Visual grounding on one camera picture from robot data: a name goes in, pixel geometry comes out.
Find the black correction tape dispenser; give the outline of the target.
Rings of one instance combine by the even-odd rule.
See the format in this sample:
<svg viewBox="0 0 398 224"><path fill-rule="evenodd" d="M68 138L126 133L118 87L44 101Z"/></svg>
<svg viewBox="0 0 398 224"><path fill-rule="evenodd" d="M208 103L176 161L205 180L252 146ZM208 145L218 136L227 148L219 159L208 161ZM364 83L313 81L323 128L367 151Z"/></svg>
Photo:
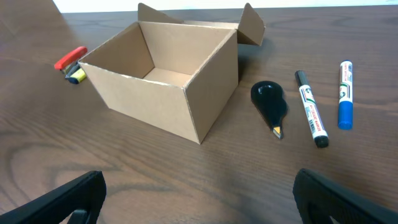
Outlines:
<svg viewBox="0 0 398 224"><path fill-rule="evenodd" d="M282 121L288 111L282 87L272 81L257 82L251 87L251 101L271 132L282 139Z"/></svg>

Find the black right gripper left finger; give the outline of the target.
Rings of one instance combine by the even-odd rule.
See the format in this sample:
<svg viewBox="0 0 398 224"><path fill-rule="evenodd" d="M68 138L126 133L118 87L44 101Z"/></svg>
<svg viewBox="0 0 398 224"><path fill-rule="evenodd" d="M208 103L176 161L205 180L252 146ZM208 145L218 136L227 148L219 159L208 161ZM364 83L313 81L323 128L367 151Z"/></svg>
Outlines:
<svg viewBox="0 0 398 224"><path fill-rule="evenodd" d="M47 194L1 215L1 223L95 224L106 197L101 171L89 171Z"/></svg>

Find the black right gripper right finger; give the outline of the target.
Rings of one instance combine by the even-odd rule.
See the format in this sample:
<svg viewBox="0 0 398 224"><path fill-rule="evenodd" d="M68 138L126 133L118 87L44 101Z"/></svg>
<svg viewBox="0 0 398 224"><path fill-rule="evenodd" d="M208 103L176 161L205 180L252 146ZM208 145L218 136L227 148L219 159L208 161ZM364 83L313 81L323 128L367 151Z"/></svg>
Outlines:
<svg viewBox="0 0 398 224"><path fill-rule="evenodd" d="M309 169L298 171L293 195L303 223L397 223L396 212Z"/></svg>

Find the yellow highlighter pen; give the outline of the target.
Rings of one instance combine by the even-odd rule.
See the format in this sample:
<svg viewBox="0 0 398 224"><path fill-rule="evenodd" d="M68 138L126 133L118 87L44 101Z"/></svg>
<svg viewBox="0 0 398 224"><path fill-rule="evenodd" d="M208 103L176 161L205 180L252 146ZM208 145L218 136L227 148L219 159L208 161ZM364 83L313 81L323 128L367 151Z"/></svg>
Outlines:
<svg viewBox="0 0 398 224"><path fill-rule="evenodd" d="M71 73L65 77L72 84L79 84L86 78L86 73L80 67L78 67L74 73Z"/></svg>

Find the red stapler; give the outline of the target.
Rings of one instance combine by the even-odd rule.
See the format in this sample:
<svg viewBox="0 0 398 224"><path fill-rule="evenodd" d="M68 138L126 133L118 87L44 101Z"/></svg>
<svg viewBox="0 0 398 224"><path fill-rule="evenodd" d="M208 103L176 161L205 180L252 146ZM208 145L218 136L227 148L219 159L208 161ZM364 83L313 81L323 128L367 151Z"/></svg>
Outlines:
<svg viewBox="0 0 398 224"><path fill-rule="evenodd" d="M88 49L85 46L77 47L71 52L63 56L58 62L55 63L54 69L60 70L63 74L67 74L77 61L87 53Z"/></svg>

